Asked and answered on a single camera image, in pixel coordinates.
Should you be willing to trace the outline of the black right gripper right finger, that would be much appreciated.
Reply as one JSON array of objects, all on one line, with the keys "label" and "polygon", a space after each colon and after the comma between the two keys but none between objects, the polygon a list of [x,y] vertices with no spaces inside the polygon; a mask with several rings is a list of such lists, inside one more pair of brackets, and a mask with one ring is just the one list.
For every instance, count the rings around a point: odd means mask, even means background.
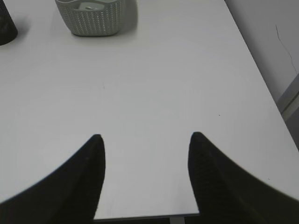
[{"label": "black right gripper right finger", "polygon": [[258,180],[194,132],[188,174],[199,224],[297,224],[299,201]]}]

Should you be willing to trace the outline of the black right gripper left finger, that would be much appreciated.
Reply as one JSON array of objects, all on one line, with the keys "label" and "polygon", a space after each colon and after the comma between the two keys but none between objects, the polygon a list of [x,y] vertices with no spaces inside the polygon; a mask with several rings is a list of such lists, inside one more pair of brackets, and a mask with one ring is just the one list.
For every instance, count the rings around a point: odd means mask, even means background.
[{"label": "black right gripper left finger", "polygon": [[50,175],[0,204],[2,224],[92,224],[105,178],[101,135]]}]

